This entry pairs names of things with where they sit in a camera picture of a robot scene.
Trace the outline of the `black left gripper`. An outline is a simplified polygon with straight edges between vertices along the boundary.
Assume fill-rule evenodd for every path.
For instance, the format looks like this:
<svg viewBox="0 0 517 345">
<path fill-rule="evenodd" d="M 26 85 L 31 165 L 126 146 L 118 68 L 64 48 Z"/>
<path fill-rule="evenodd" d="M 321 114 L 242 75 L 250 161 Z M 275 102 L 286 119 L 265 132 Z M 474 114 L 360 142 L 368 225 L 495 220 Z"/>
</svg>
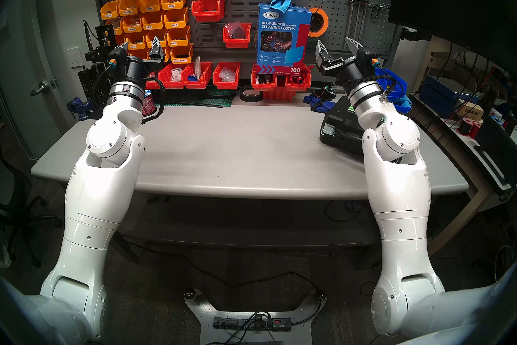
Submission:
<svg viewBox="0 0 517 345">
<path fill-rule="evenodd" d="M 119 55 L 128 54 L 129 41 L 125 41 L 118 47 Z M 128 56 L 126 66 L 122 72 L 122 82 L 131 82 L 137 86 L 146 86 L 151 72 L 154 72 L 154 63 L 164 62 L 164 51 L 158 37 L 154 36 L 151 49 L 148 52 L 148 60 Z"/>
</svg>

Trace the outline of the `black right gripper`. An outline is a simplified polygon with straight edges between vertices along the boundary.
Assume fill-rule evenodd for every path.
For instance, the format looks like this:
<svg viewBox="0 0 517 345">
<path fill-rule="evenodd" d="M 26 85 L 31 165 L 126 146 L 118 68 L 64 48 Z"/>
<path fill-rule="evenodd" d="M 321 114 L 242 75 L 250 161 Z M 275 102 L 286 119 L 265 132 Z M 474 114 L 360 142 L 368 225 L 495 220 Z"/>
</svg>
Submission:
<svg viewBox="0 0 517 345">
<path fill-rule="evenodd" d="M 348 59 L 332 58 L 323 43 L 318 40 L 316 43 L 316 65 L 323 76 L 333 77 L 338 82 L 357 81 L 362 75 L 355 57 L 363 57 L 366 49 L 359 42 L 345 37 L 348 50 L 354 57 Z"/>
</svg>

